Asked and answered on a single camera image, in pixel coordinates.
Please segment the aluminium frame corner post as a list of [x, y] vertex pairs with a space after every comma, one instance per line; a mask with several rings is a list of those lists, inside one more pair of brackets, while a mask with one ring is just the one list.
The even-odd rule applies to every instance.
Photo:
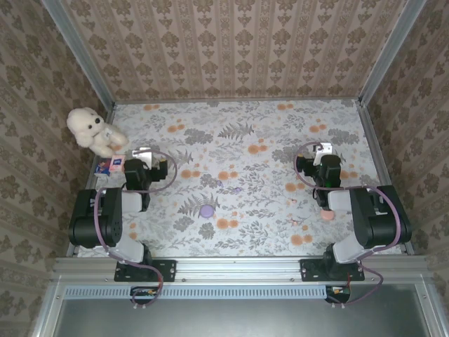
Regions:
[[361, 90], [358, 97], [361, 105], [367, 105], [374, 96], [426, 2], [427, 0], [407, 0]]
[[60, 0], [42, 0], [42, 2], [105, 109], [111, 112], [115, 101], [112, 92], [107, 88], [107, 84], [101, 76], [100, 68], [88, 52], [87, 45], [83, 42], [81, 33], [69, 18], [68, 12], [63, 8]]

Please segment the white plush teddy bear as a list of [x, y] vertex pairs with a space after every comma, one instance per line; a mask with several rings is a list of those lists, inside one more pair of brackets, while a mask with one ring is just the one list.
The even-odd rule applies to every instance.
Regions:
[[73, 109], [68, 114], [67, 127], [80, 147], [102, 158], [112, 158], [129, 142], [124, 133], [89, 107]]

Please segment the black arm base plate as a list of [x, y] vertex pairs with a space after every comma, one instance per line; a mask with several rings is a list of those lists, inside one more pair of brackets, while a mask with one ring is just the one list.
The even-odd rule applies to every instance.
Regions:
[[[157, 269], [164, 282], [174, 282], [176, 274], [176, 260], [153, 260], [152, 267]], [[158, 277], [154, 271], [142, 267], [133, 267], [127, 264], [116, 264], [114, 274], [115, 282], [157, 282]]]
[[364, 271], [356, 264], [339, 264], [324, 259], [304, 259], [300, 261], [303, 282], [361, 282], [365, 280]]

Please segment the grey metal panel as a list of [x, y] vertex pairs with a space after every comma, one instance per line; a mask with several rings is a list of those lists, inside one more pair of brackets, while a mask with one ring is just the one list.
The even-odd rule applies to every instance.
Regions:
[[352, 305], [326, 299], [64, 298], [51, 286], [32, 337], [449, 337], [435, 291], [387, 284]]

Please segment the pink tissue pack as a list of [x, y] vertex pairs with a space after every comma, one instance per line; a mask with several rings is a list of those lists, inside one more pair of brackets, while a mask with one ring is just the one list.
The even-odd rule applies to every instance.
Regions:
[[110, 165], [109, 165], [109, 172], [111, 174], [123, 173], [125, 161], [126, 161], [125, 155], [122, 155], [122, 154], [113, 155], [111, 158], [111, 161], [110, 161]]

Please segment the floral patterned table sheet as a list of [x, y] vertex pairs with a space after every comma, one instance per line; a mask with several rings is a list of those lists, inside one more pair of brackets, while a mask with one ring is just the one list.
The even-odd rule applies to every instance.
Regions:
[[[113, 124], [131, 149], [171, 156], [169, 187], [123, 217], [123, 234], [157, 257], [319, 255], [344, 239], [351, 215], [322, 219], [295, 174], [293, 157], [311, 141], [333, 145], [344, 186], [378, 184], [354, 99], [117, 105]], [[205, 204], [213, 217], [199, 215]]]

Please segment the small blue card box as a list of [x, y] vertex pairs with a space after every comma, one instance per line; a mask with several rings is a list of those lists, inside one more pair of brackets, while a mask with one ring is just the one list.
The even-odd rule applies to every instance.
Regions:
[[111, 159], [99, 159], [95, 170], [94, 170], [94, 175], [97, 177], [103, 177], [103, 176], [110, 176], [110, 171], [109, 171], [109, 167], [111, 164]]

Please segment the long aluminium frame rail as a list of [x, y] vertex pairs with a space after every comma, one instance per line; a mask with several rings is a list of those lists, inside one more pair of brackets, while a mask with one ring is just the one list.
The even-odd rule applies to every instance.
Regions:
[[[179, 258], [175, 283], [181, 284], [298, 284], [300, 261], [307, 256], [268, 258]], [[422, 256], [379, 255], [363, 261], [366, 284], [384, 277], [386, 284], [415, 284], [431, 278]], [[110, 284], [116, 263], [109, 258], [59, 258], [52, 280], [70, 284]]]

